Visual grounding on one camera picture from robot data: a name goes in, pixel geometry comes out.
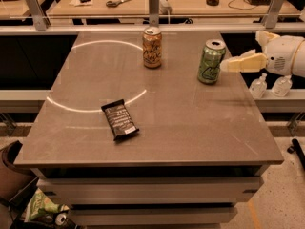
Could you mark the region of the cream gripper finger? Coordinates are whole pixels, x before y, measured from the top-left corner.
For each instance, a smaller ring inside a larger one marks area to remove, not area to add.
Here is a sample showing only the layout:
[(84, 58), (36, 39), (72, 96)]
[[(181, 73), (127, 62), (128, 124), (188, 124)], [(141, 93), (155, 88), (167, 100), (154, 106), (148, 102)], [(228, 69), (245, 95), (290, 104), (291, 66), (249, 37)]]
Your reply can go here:
[(255, 33), (255, 40), (261, 47), (266, 46), (270, 41), (272, 41), (278, 37), (279, 37), (278, 34), (267, 32), (267, 31), (257, 31)]
[(239, 56), (223, 60), (220, 69), (223, 72), (256, 73), (264, 69), (266, 64), (267, 56), (264, 53), (249, 50)]

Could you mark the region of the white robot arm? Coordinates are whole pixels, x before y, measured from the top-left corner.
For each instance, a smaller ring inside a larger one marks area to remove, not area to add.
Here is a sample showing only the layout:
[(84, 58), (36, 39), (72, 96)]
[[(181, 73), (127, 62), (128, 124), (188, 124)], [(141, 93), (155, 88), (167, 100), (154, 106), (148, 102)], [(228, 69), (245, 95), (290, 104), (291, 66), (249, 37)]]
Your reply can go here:
[(305, 77), (305, 38), (257, 31), (255, 40), (262, 52), (249, 50), (220, 63), (224, 72), (256, 73), (265, 69), (278, 75)]

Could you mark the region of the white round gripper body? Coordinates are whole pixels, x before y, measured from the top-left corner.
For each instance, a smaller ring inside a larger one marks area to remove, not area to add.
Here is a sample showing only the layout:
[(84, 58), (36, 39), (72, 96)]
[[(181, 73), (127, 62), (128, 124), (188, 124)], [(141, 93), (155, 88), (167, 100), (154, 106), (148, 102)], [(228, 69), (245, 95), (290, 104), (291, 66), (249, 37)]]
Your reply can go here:
[(266, 70), (279, 75), (302, 75), (302, 38), (284, 35), (262, 47), (267, 56)]

